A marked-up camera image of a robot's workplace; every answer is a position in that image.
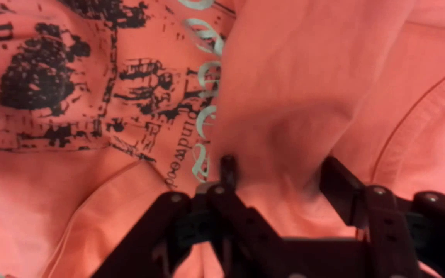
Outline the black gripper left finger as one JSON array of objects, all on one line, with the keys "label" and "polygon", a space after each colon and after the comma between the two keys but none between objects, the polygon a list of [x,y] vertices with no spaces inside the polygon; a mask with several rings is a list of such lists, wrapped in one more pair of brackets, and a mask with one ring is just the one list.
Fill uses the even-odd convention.
[{"label": "black gripper left finger", "polygon": [[238,184],[238,162],[235,156],[222,156],[219,161],[221,182],[232,192],[236,190]]}]

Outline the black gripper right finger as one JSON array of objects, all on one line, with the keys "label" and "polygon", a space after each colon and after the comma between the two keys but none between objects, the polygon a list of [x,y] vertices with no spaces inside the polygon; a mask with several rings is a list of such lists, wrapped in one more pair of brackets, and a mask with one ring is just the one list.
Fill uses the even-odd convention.
[{"label": "black gripper right finger", "polygon": [[334,156],[321,164],[320,192],[347,227],[366,222],[364,184]]}]

